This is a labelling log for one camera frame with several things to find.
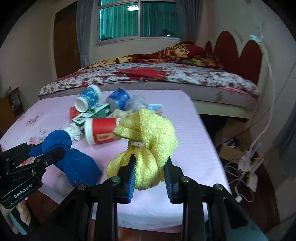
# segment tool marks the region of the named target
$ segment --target window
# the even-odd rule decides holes
[[[174,0],[98,0],[97,13],[99,44],[142,37],[181,37]]]

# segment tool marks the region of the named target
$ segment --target white tissue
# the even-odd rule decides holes
[[[132,110],[124,111],[121,109],[116,109],[112,114],[108,116],[108,118],[119,118],[119,119],[126,119],[131,114],[133,114]]]
[[[64,131],[69,133],[71,140],[80,141],[82,133],[74,122],[67,126]]]

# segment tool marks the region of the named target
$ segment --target wooden cabinet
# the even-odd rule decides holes
[[[15,122],[15,116],[7,97],[0,99],[0,138]]]
[[[0,99],[0,138],[23,113],[24,108],[17,87]]]

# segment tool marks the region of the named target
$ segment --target wooden door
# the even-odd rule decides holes
[[[54,61],[58,78],[80,69],[76,39],[76,9],[77,2],[74,2],[55,15]]]

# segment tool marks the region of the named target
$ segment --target blue cup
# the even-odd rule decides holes
[[[117,88],[111,95],[107,97],[106,102],[110,104],[110,109],[112,112],[114,112],[116,109],[124,110],[124,105],[129,99],[130,96],[125,89]]]
[[[75,108],[79,112],[86,112],[100,101],[102,96],[101,89],[96,85],[89,85],[85,91],[80,94],[75,100]]]

